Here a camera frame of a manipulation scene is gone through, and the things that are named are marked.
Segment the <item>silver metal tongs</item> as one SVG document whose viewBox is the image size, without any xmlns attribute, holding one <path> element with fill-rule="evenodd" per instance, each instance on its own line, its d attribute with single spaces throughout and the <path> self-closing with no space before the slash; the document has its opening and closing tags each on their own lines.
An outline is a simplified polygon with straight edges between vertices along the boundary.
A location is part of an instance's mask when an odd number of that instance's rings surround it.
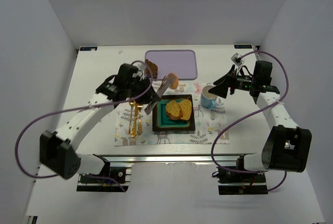
<svg viewBox="0 0 333 224">
<path fill-rule="evenodd" d="M 149 115 L 153 111 L 156 104 L 161 100 L 163 94 L 166 92 L 168 88 L 171 87 L 171 85 L 174 84 L 175 80 L 176 80 L 175 76 L 172 75 L 171 73 L 169 73 L 167 76 L 163 78 L 161 85 L 156 92 L 157 98 L 152 99 L 144 109 L 146 115 Z"/>
</svg>

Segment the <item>small orange round bun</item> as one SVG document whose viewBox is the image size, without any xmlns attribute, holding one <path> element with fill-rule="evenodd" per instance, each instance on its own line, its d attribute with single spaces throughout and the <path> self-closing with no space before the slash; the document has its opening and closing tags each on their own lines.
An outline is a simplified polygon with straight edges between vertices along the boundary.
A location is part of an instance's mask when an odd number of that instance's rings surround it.
<svg viewBox="0 0 333 224">
<path fill-rule="evenodd" d="M 170 89 L 177 89 L 178 87 L 178 77 L 174 73 L 169 73 L 168 78 L 171 79 Z"/>
</svg>

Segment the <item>yellow herb bread slice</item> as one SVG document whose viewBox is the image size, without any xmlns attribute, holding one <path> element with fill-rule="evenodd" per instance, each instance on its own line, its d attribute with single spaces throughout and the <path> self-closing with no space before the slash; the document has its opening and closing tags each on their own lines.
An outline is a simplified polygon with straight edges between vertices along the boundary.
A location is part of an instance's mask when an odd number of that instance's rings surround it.
<svg viewBox="0 0 333 224">
<path fill-rule="evenodd" d="M 184 100 L 180 101 L 178 104 L 183 113 L 181 120 L 188 121 L 191 117 L 191 113 L 192 113 L 192 109 L 193 109 L 192 102 L 189 99 L 184 99 Z"/>
</svg>

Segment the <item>crusty yellow bread slice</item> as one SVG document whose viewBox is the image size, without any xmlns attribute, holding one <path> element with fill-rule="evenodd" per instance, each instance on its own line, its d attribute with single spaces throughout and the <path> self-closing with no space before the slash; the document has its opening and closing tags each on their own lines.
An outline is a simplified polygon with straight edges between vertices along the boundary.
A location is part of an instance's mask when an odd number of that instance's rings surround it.
<svg viewBox="0 0 333 224">
<path fill-rule="evenodd" d="M 171 100 L 166 104 L 165 113 L 171 120 L 179 120 L 183 115 L 181 107 L 175 100 Z"/>
</svg>

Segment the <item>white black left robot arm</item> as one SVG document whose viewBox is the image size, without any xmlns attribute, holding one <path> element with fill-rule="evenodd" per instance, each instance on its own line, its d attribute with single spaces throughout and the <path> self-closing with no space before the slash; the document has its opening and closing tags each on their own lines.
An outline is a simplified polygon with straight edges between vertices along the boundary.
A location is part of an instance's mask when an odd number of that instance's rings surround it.
<svg viewBox="0 0 333 224">
<path fill-rule="evenodd" d="M 96 154 L 78 154 L 76 150 L 96 124 L 119 104 L 133 98 L 140 104 L 157 102 L 159 96 L 152 81 L 131 64 L 122 64 L 116 75 L 99 85 L 88 105 L 66 124 L 40 136 L 40 162 L 63 179 L 75 174 L 106 178 L 110 163 Z"/>
</svg>

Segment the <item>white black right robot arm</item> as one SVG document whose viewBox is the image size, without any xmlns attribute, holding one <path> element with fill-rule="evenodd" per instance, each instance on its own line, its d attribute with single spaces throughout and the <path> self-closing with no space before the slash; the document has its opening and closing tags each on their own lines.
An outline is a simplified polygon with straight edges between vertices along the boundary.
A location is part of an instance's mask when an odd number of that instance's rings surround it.
<svg viewBox="0 0 333 224">
<path fill-rule="evenodd" d="M 272 63 L 257 61 L 252 75 L 238 74 L 232 66 L 229 72 L 213 83 L 209 93 L 226 98 L 235 90 L 249 92 L 255 104 L 263 111 L 270 134 L 260 153 L 238 158 L 239 173 L 257 173 L 283 170 L 301 173 L 308 160 L 312 134 L 292 120 L 281 102 L 276 86 L 271 85 Z"/>
</svg>

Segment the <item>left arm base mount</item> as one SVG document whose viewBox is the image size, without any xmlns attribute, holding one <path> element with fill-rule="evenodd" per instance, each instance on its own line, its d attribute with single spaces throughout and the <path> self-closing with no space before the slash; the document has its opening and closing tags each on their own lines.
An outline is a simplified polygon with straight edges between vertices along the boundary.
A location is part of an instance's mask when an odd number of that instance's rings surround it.
<svg viewBox="0 0 333 224">
<path fill-rule="evenodd" d="M 132 168 L 120 165 L 111 166 L 108 177 L 110 179 L 92 178 L 80 175 L 76 187 L 77 192 L 126 192 L 131 181 Z"/>
</svg>

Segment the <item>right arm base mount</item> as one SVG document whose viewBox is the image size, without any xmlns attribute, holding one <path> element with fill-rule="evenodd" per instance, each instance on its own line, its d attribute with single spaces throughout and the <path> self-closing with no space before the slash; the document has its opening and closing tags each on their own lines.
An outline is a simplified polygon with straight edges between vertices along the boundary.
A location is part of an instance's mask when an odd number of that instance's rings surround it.
<svg viewBox="0 0 333 224">
<path fill-rule="evenodd" d="M 264 174 L 240 174 L 217 168 L 212 177 L 217 179 L 219 195 L 268 194 Z"/>
</svg>

